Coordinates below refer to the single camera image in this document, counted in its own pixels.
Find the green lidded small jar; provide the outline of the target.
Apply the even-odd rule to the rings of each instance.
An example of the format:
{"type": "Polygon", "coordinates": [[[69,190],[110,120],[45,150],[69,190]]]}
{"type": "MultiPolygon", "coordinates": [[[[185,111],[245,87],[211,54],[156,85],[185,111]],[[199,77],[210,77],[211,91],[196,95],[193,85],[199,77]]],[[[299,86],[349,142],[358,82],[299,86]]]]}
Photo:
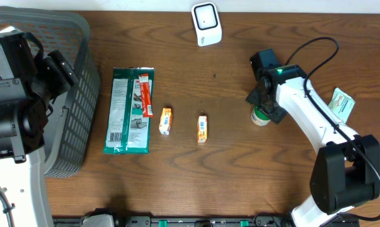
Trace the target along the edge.
{"type": "Polygon", "coordinates": [[[254,106],[251,111],[251,119],[253,123],[258,126],[265,126],[270,122],[270,119],[265,116],[257,106],[254,106]]]}

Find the orange tissue pack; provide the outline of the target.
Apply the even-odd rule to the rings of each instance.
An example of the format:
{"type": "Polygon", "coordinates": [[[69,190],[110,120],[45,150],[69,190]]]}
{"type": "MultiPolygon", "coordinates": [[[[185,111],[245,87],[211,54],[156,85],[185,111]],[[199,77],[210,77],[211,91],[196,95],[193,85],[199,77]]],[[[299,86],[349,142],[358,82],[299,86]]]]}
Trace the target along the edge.
{"type": "Polygon", "coordinates": [[[170,108],[164,108],[159,122],[159,131],[162,135],[168,136],[172,125],[173,113],[170,108]]]}
{"type": "Polygon", "coordinates": [[[199,116],[197,122],[197,142],[205,143],[207,140],[207,117],[199,116]]]}

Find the dark green package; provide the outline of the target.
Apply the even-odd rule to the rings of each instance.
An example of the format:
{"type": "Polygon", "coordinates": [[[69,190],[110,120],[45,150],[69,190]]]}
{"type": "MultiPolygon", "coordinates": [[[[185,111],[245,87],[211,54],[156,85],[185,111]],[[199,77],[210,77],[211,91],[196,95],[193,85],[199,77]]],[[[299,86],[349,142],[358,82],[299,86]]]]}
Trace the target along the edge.
{"type": "Polygon", "coordinates": [[[153,93],[154,68],[114,68],[108,127],[103,153],[148,154],[151,119],[142,115],[139,76],[149,76],[153,93]]]}

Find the red and white package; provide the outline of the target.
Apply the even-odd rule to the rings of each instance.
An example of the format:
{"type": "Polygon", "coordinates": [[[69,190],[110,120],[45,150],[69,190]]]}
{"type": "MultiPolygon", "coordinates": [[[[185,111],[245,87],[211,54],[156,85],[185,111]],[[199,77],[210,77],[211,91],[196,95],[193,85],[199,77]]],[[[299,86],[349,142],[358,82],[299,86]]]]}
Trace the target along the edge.
{"type": "Polygon", "coordinates": [[[153,117],[152,105],[151,105],[151,90],[149,84],[148,73],[139,76],[139,83],[141,89],[141,101],[142,101],[142,116],[153,117]]]}

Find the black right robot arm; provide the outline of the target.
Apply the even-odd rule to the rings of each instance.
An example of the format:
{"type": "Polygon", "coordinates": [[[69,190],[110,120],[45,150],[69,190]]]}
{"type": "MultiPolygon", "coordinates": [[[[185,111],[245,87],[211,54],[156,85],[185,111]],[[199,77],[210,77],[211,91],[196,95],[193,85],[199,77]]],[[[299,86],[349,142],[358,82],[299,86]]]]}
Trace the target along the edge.
{"type": "Polygon", "coordinates": [[[256,88],[247,96],[253,119],[278,124],[290,115],[316,153],[310,196],[291,212],[291,226],[325,226],[380,195],[380,144],[360,136],[323,102],[297,65],[282,65],[272,49],[250,57],[256,88]]]}

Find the mint green wipes packet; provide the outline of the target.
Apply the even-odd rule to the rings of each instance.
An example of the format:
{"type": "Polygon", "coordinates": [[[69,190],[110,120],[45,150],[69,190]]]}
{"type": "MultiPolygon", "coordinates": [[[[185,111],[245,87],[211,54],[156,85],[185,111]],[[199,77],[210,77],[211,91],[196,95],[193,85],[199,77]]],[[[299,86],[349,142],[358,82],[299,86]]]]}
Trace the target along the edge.
{"type": "Polygon", "coordinates": [[[328,104],[332,112],[343,122],[347,120],[354,108],[355,100],[339,88],[335,88],[333,96],[328,104]]]}

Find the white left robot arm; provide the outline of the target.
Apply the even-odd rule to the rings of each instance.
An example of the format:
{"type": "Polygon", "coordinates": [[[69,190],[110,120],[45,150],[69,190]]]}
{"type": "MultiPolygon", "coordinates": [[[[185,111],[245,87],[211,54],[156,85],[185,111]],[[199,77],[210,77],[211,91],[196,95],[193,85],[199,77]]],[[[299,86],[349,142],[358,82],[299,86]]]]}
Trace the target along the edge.
{"type": "Polygon", "coordinates": [[[50,101],[78,77],[30,32],[0,33],[0,226],[53,226],[44,177],[50,101]]]}

